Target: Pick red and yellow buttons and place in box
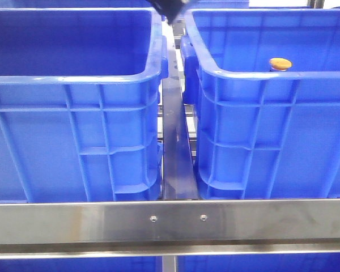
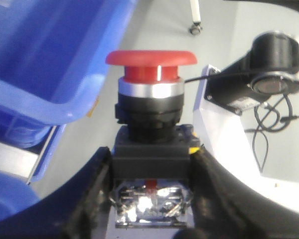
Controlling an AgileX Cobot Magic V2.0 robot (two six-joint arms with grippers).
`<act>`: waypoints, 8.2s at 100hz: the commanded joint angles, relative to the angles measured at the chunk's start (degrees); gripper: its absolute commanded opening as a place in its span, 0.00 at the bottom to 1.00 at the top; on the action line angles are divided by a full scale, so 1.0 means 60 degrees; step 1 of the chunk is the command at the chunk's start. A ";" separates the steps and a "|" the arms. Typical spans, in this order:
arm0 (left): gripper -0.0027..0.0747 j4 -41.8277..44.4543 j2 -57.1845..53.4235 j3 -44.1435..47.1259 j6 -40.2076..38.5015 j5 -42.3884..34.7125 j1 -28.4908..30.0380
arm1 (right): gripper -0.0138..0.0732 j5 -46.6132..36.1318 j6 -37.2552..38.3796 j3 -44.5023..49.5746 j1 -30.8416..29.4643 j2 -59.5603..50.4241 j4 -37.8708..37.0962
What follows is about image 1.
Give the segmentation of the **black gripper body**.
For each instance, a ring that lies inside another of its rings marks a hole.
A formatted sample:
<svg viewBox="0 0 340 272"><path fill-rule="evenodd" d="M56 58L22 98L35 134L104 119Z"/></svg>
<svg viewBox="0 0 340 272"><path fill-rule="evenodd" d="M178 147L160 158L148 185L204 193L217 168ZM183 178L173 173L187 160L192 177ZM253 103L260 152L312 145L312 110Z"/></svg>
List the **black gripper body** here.
<svg viewBox="0 0 340 272"><path fill-rule="evenodd" d="M148 3L161 15L165 16L168 24L173 22L197 1L194 0L148 0Z"/></svg>

